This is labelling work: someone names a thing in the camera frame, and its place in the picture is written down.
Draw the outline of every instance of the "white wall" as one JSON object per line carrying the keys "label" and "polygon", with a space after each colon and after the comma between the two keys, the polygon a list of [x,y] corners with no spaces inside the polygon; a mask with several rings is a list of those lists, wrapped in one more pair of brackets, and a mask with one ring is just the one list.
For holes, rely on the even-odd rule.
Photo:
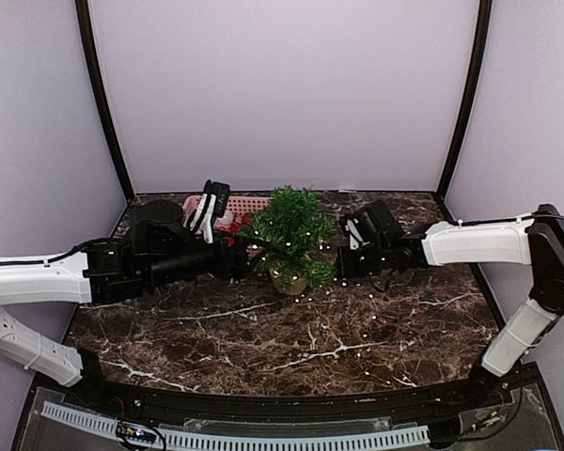
{"label": "white wall", "polygon": [[436,189],[478,1],[91,6],[137,192]]}
{"label": "white wall", "polygon": [[[124,205],[74,2],[0,2],[0,256],[56,253],[104,236]],[[60,340],[72,306],[8,311]],[[10,449],[31,378],[0,358],[0,451]]]}
{"label": "white wall", "polygon": [[[473,115],[447,203],[467,219],[555,204],[564,214],[564,1],[495,2]],[[530,270],[484,268],[505,316]],[[564,428],[564,319],[533,352]]]}

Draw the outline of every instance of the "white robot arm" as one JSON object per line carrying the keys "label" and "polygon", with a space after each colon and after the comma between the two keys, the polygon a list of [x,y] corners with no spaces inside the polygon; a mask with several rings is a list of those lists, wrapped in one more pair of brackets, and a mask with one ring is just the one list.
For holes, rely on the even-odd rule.
{"label": "white robot arm", "polygon": [[341,225],[350,240],[338,249],[339,275],[345,278],[450,263],[532,266],[534,287],[528,298],[470,373],[474,403],[483,401],[564,314],[564,217],[551,205],[506,220],[444,221],[410,233],[377,201],[346,215]]}
{"label": "white robot arm", "polygon": [[247,242],[215,237],[212,226],[226,210],[229,186],[208,181],[189,228],[182,208],[155,201],[132,211],[120,240],[94,240],[55,256],[0,258],[0,354],[71,387],[100,373],[91,352],[49,340],[14,319],[4,305],[15,303],[116,303],[178,280],[210,272],[245,277],[254,267]]}

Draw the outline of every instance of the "green plastic tree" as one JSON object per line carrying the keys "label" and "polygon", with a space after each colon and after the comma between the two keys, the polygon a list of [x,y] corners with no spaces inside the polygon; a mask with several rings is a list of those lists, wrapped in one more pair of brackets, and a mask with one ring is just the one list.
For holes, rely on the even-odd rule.
{"label": "green plastic tree", "polygon": [[251,213],[251,221],[241,235],[267,241],[268,253],[258,269],[271,270],[284,286],[304,277],[311,287],[327,285],[336,274],[329,261],[313,260],[307,255],[335,234],[330,218],[318,214],[319,201],[308,189],[287,186],[272,192],[270,205]]}

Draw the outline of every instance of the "dark brown marble surface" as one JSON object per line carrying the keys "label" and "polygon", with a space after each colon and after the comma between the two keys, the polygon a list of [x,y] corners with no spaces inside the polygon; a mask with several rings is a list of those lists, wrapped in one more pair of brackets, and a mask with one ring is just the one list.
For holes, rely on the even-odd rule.
{"label": "dark brown marble surface", "polygon": [[[187,194],[144,195],[183,203]],[[381,197],[405,223],[441,213],[429,194],[320,193],[335,219]],[[123,218],[117,235],[125,232]],[[334,258],[340,229],[324,248]],[[376,278],[384,281],[384,274]],[[467,265],[408,271],[381,294],[368,280],[305,297],[254,273],[208,275],[125,303],[80,307],[68,345],[95,351],[111,381],[214,395],[322,396],[430,385],[467,376],[497,333]]]}

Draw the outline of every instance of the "wire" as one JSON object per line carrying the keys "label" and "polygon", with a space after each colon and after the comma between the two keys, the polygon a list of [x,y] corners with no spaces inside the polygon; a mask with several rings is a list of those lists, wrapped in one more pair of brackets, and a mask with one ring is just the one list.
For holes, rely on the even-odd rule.
{"label": "wire", "polygon": [[506,407],[506,400],[499,390],[497,390],[496,393],[499,399],[501,399],[501,407],[499,409],[503,409],[504,407]]}
{"label": "wire", "polygon": [[[150,430],[151,432],[154,432],[155,435],[157,435],[157,437],[159,437],[159,440],[161,441],[161,451],[167,451],[167,442],[165,441],[165,436],[163,435],[163,433],[159,429],[154,428],[154,427],[149,426],[149,425],[138,423],[135,420],[128,420],[128,419],[125,419],[125,418],[118,418],[118,421],[121,424],[130,423],[133,426],[141,426],[142,428],[145,428],[145,429]],[[121,435],[121,440],[126,444],[126,446],[122,446],[121,443],[119,445],[128,449],[128,450],[130,450],[130,451],[137,451],[137,450],[145,448],[145,446],[143,444],[130,443],[125,435]]]}
{"label": "wire", "polygon": [[69,252],[65,254],[61,254],[56,257],[48,258],[47,260],[5,260],[0,261],[0,266],[27,266],[27,265],[43,265],[45,263],[55,263],[59,260],[65,259],[67,257],[71,257],[73,254],[77,254],[78,252],[84,251],[87,247],[93,244],[99,244],[101,242],[110,241],[107,238],[99,238],[97,240],[88,240],[84,241],[81,244],[77,244],[73,246]]}
{"label": "wire", "polygon": [[120,397],[114,397],[113,400],[121,406],[121,416],[125,416],[125,403]]}
{"label": "wire", "polygon": [[397,273],[397,269],[393,268],[388,275],[386,276],[386,281],[384,282],[383,288],[378,287],[375,283],[374,280],[372,279],[372,275],[369,276],[369,284],[372,285],[372,287],[378,291],[379,293],[386,293],[388,291],[388,288],[391,285],[391,280],[393,279],[393,275]]}
{"label": "wire", "polygon": [[462,222],[450,220],[447,222],[450,223],[452,226],[482,226],[485,224],[515,223],[517,221],[528,221],[529,219],[537,219],[537,218],[552,218],[552,219],[558,219],[560,221],[564,221],[564,216],[562,216],[561,214],[545,213],[543,211],[534,211],[531,214],[528,214],[526,216],[520,216],[520,217],[514,216],[511,218],[483,219],[479,221],[462,221]]}
{"label": "wire", "polygon": [[476,422],[473,425],[474,428],[470,427],[466,431],[462,432],[460,435],[453,436],[453,437],[431,437],[431,443],[480,442],[480,441],[483,441],[483,440],[491,439],[492,437],[495,437],[496,435],[499,435],[504,430],[506,430],[508,428],[508,426],[511,425],[511,423],[516,419],[516,417],[518,416],[518,413],[520,412],[520,408],[523,405],[523,397],[524,397],[524,393],[525,393],[525,376],[524,376],[522,362],[519,362],[519,371],[520,371],[520,390],[519,390],[520,395],[518,396],[518,405],[516,406],[516,410],[514,411],[514,414],[511,416],[511,418],[508,421],[506,421],[503,424],[503,426],[501,428],[495,430],[494,432],[492,432],[489,435],[485,435],[484,437],[472,437],[472,438],[466,437],[466,438],[464,438],[465,435],[468,435],[468,434],[471,434],[472,432],[475,432],[477,430],[478,426],[480,426],[481,424],[490,420],[490,418],[485,417],[484,419]]}

